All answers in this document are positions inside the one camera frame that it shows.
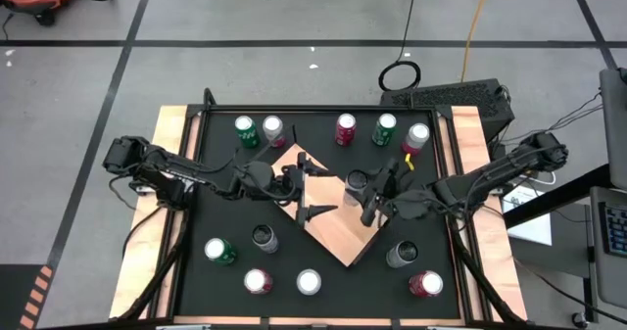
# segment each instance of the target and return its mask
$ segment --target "keyboard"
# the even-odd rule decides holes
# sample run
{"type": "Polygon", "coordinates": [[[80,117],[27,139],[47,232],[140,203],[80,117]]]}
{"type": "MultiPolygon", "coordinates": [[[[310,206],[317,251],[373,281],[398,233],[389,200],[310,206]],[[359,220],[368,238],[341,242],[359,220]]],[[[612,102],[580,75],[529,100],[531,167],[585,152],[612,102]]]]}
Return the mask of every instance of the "keyboard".
{"type": "Polygon", "coordinates": [[[627,258],[627,206],[605,205],[602,212],[605,252],[627,258]]]}

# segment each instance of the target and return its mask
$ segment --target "red soda can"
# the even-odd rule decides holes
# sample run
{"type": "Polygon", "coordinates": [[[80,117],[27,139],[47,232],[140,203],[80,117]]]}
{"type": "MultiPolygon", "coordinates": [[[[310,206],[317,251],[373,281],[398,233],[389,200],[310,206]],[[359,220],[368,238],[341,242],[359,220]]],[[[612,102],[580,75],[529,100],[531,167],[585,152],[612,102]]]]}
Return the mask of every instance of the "red soda can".
{"type": "Polygon", "coordinates": [[[341,146],[349,146],[355,138],[357,121],[351,114],[343,114],[335,123],[335,142],[341,146]]]}
{"type": "Polygon", "coordinates": [[[264,295],[272,289],[272,277],[261,269],[251,269],[244,276],[244,286],[253,295],[264,295]]]}
{"type": "Polygon", "coordinates": [[[436,297],[443,286],[442,277],[430,270],[410,278],[410,292],[419,297],[436,297]]]}

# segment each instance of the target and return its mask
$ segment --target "white cord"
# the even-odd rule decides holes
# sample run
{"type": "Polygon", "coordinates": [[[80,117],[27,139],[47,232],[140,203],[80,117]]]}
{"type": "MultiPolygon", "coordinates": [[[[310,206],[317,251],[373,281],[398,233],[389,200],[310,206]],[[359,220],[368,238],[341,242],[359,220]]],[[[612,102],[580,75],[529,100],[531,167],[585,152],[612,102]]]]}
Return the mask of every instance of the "white cord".
{"type": "Polygon", "coordinates": [[[524,174],[519,175],[520,178],[529,179],[532,182],[536,182],[536,183],[540,183],[540,184],[546,184],[546,185],[554,185],[557,182],[557,177],[555,176],[555,172],[551,172],[551,176],[553,177],[553,180],[551,182],[545,182],[543,180],[536,179],[534,177],[528,177],[528,176],[526,176],[524,174]]]}

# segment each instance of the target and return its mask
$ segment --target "white paper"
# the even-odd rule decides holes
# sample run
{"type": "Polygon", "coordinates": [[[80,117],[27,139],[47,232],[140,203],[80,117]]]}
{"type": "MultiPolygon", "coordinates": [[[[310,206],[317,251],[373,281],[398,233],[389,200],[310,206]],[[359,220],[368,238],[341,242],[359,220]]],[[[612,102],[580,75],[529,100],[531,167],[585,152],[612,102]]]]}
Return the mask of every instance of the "white paper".
{"type": "MultiPolygon", "coordinates": [[[[533,200],[534,198],[536,198],[536,192],[533,189],[518,186],[503,198],[503,212],[507,213],[515,207],[533,200]]],[[[507,231],[507,234],[511,237],[550,246],[553,243],[551,236],[551,217],[548,213],[540,217],[536,217],[530,221],[510,228],[507,231]]]]}

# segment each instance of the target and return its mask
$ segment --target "wooden frame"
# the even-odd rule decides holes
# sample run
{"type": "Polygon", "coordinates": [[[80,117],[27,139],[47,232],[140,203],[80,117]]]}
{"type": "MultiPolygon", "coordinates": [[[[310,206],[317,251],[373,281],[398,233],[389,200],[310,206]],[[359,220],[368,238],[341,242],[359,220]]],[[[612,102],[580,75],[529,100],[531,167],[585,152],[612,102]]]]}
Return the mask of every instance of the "wooden frame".
{"type": "MultiPolygon", "coordinates": [[[[181,142],[183,125],[185,123],[187,108],[185,106],[162,107],[157,122],[153,143],[164,147],[166,150],[177,153],[181,142]]],[[[471,171],[489,161],[487,148],[483,139],[481,122],[477,109],[474,107],[453,107],[453,124],[457,134],[458,150],[461,165],[464,172],[471,171]]],[[[440,130],[444,144],[444,154],[448,172],[455,172],[452,138],[449,137],[448,128],[443,118],[440,118],[440,130]]],[[[200,127],[199,117],[191,119],[189,141],[186,157],[193,158],[196,138],[200,127]]],[[[496,198],[490,198],[486,205],[500,210],[496,198]]],[[[133,219],[133,225],[141,220],[146,212],[155,206],[154,197],[140,197],[137,211],[133,219]]],[[[173,233],[170,234],[170,245],[175,241],[180,224],[181,215],[178,213],[174,219],[173,233]]],[[[511,248],[503,220],[493,213],[480,210],[474,215],[477,242],[481,254],[481,262],[484,272],[499,295],[507,302],[511,309],[522,318],[526,318],[526,311],[513,259],[511,248]]],[[[118,316],[128,309],[135,298],[144,289],[147,282],[154,274],[159,248],[166,223],[166,212],[159,212],[157,216],[142,226],[129,242],[126,258],[122,262],[120,278],[116,295],[111,309],[111,317],[118,316]]],[[[160,302],[157,307],[157,317],[168,315],[169,296],[172,285],[173,268],[166,276],[160,290],[160,302]]],[[[479,292],[474,279],[466,271],[467,289],[469,293],[471,311],[474,319],[482,319],[479,292]]],[[[489,310],[495,320],[499,320],[493,309],[489,310]]],[[[260,324],[258,317],[233,317],[233,316],[176,316],[176,323],[204,323],[204,324],[260,324]]],[[[352,325],[352,326],[390,326],[390,319],[356,319],[356,318],[285,318],[271,317],[269,323],[274,325],[352,325]]],[[[403,326],[463,325],[461,319],[401,319],[403,326]]]]}

